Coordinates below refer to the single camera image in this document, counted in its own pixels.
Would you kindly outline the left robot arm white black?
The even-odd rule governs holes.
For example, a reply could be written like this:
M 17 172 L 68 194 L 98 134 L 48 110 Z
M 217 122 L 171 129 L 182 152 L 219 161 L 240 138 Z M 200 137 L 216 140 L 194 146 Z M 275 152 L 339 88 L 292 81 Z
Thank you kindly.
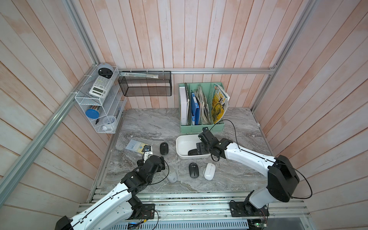
M 56 223 L 56 230 L 108 230 L 123 220 L 154 218 L 154 204 L 144 205 L 137 193 L 152 185 L 156 173 L 168 169 L 163 157 L 139 160 L 139 166 L 127 173 L 107 195 L 85 211 Z

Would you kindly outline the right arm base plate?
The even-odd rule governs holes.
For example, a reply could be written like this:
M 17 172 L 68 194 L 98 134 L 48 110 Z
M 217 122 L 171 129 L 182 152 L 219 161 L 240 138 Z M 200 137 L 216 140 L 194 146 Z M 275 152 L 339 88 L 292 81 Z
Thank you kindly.
M 249 202 L 229 202 L 232 217 L 268 217 L 268 207 L 263 206 L 261 209 L 255 208 Z

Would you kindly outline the white plastic storage box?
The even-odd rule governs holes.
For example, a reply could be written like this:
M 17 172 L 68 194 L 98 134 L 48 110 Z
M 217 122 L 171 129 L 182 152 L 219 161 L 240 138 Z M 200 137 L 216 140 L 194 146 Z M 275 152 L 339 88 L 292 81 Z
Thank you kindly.
M 189 156 L 188 152 L 190 150 L 196 149 L 196 144 L 200 143 L 201 140 L 198 135 L 182 135 L 176 139 L 176 152 L 180 159 L 189 160 L 189 159 L 201 159 L 207 158 L 210 154 L 203 154 L 203 155 L 193 155 Z

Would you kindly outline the grey white mouse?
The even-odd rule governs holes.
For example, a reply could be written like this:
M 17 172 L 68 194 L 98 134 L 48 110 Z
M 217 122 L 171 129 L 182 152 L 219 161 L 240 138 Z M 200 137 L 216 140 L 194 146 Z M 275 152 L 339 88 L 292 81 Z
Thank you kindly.
M 166 177 L 166 179 L 170 182 L 170 183 L 176 183 L 178 181 L 178 175 L 176 173 L 175 170 L 170 171 L 168 176 Z

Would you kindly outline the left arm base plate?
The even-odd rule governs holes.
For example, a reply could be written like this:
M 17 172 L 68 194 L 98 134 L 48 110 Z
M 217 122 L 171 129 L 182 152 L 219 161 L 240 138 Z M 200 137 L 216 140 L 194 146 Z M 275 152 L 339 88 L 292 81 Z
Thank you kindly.
M 133 209 L 133 213 L 129 219 L 154 219 L 155 218 L 155 204 L 142 204 Z

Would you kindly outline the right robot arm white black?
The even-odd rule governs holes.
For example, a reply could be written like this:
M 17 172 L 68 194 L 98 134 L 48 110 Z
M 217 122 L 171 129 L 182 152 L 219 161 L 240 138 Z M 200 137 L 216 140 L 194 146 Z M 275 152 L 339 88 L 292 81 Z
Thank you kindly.
M 218 140 L 208 128 L 198 135 L 206 153 L 236 161 L 248 166 L 267 178 L 267 185 L 251 192 L 244 201 L 248 210 L 260 210 L 274 201 L 289 202 L 300 182 L 296 170 L 283 155 L 272 157 L 242 148 L 229 139 Z

